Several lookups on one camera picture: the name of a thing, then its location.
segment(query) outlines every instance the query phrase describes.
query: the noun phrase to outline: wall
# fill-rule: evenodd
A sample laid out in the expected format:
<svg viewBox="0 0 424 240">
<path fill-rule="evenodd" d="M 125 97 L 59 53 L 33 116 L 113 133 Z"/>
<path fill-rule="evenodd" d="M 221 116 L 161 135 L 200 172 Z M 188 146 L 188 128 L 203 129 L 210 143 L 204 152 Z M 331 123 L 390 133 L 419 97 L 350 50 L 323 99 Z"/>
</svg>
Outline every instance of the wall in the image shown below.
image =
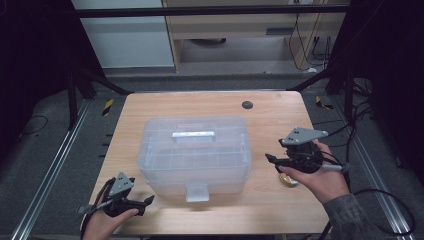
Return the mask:
<svg viewBox="0 0 424 240">
<path fill-rule="evenodd" d="M 72 2 L 76 9 L 162 7 L 160 0 Z M 114 69 L 125 72 L 129 68 L 174 66 L 164 17 L 86 18 L 81 21 L 106 74 Z"/>
</svg>

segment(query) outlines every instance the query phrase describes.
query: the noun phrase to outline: wooden cabinet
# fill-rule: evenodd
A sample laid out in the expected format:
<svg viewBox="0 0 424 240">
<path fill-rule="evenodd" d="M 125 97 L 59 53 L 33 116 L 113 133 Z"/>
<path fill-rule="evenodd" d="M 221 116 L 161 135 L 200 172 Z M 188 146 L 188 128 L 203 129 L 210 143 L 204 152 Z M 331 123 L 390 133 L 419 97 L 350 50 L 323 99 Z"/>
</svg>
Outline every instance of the wooden cabinet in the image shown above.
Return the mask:
<svg viewBox="0 0 424 240">
<path fill-rule="evenodd" d="M 164 7 L 286 5 L 289 0 L 162 0 Z M 313 0 L 313 4 L 346 3 L 347 0 Z M 169 16 L 166 18 L 175 66 L 184 39 L 289 37 L 297 66 L 305 64 L 316 36 L 337 36 L 344 13 L 246 14 Z"/>
</svg>

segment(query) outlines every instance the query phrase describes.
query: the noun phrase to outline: table top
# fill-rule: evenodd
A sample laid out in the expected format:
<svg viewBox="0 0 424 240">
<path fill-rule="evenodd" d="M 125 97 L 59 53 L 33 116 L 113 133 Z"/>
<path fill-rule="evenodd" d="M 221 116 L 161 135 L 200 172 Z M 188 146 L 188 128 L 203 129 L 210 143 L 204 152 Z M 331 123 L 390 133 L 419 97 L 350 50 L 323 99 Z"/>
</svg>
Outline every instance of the table top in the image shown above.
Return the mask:
<svg viewBox="0 0 424 240">
<path fill-rule="evenodd" d="M 244 101 L 253 108 L 242 107 Z M 136 93 L 127 97 L 90 202 L 120 171 L 134 177 L 128 198 L 155 195 L 137 165 L 144 124 L 157 117 L 240 115 L 246 119 L 252 151 L 251 175 L 240 193 L 212 194 L 208 202 L 185 196 L 155 196 L 144 216 L 126 222 L 121 234 L 319 233 L 328 216 L 303 185 L 286 187 L 265 153 L 283 157 L 278 139 L 295 126 L 312 128 L 303 99 L 290 91 Z"/>
</svg>

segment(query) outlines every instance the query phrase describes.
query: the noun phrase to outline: plastic storage container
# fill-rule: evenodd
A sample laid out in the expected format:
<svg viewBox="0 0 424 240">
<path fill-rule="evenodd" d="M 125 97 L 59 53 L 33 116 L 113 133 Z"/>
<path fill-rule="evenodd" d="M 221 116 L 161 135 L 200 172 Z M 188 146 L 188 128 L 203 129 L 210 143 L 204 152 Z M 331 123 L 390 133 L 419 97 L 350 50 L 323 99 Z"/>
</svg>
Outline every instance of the plastic storage container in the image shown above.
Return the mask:
<svg viewBox="0 0 424 240">
<path fill-rule="evenodd" d="M 144 127 L 138 166 L 156 194 L 199 202 L 242 191 L 251 160 L 240 116 L 156 118 Z"/>
</svg>

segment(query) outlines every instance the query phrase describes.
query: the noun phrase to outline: gray carpet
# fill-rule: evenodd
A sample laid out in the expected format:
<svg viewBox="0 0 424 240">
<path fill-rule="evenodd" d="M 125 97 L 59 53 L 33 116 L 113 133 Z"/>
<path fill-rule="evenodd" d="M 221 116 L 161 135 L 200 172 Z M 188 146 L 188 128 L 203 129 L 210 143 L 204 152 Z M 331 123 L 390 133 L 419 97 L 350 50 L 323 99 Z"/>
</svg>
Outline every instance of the gray carpet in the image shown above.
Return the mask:
<svg viewBox="0 0 424 240">
<path fill-rule="evenodd" d="M 128 90 L 143 91 L 188 91 L 188 90 L 247 90 L 285 89 L 307 79 L 309 75 L 257 74 L 228 76 L 188 76 L 112 79 L 117 85 Z M 86 120 L 72 146 L 69 155 L 53 185 L 44 207 L 32 229 L 31 235 L 77 236 L 81 216 L 75 212 L 80 204 L 88 202 L 94 183 L 107 152 L 110 134 L 113 134 L 120 111 L 125 101 L 110 90 L 96 85 L 98 95 L 91 101 Z M 312 123 L 316 129 L 334 132 L 343 126 L 336 110 L 319 107 L 315 103 L 314 91 L 320 91 L 319 84 L 303 94 Z M 114 99 L 108 116 L 101 115 L 106 101 Z M 34 110 L 34 115 L 44 118 L 32 119 L 26 131 L 35 132 L 23 135 L 9 156 L 10 165 L 1 170 L 0 182 L 0 235 L 8 239 L 23 217 L 32 197 L 43 180 L 52 159 L 58 150 L 68 126 L 67 94 L 61 92 L 42 100 Z M 409 169 L 398 168 L 390 145 L 376 121 L 369 115 L 357 122 L 358 136 L 366 145 L 378 172 L 382 175 L 390 191 L 407 203 L 416 218 L 415 239 L 424 239 L 423 186 Z M 346 143 L 348 133 L 323 139 L 330 146 Z M 332 148 L 334 155 L 345 159 L 346 147 Z M 370 182 L 358 161 L 354 148 L 350 151 L 352 190 L 369 188 Z M 379 225 L 390 229 L 385 213 L 374 194 L 358 197 L 369 216 Z M 289 236 L 288 239 L 301 239 L 304 235 Z M 387 239 L 397 239 L 387 235 Z"/>
</svg>

